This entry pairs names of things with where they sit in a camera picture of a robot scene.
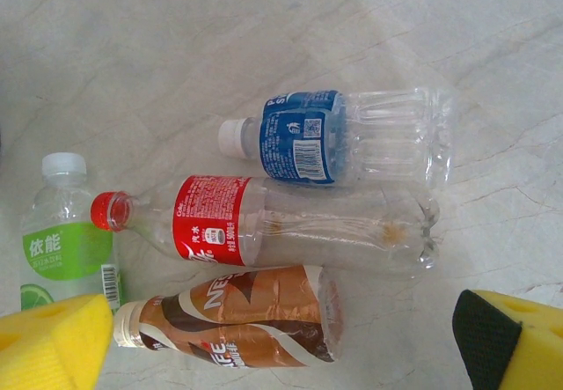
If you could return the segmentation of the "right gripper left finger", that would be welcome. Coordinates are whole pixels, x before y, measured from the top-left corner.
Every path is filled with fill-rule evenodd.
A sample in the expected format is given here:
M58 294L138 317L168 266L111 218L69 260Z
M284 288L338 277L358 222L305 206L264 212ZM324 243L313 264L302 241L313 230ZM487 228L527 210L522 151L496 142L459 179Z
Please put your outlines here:
M112 340L101 294L67 298L1 318L2 389L93 389Z

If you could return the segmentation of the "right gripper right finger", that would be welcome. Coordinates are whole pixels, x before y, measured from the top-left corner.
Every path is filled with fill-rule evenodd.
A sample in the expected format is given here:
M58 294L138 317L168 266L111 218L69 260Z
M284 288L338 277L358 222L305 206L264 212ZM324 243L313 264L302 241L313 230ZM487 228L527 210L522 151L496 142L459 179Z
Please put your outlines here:
M452 329L474 389L562 388L560 308L465 290Z

